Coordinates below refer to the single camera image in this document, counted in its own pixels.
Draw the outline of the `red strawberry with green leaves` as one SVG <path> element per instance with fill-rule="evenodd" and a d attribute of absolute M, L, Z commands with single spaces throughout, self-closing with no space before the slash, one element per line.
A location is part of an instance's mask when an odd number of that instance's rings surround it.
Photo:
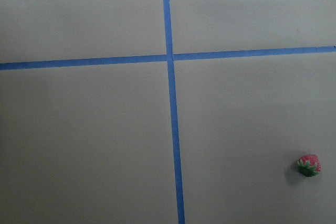
<path fill-rule="evenodd" d="M 315 154 L 305 155 L 297 161 L 298 172 L 306 177 L 314 177 L 320 174 L 321 164 Z"/>

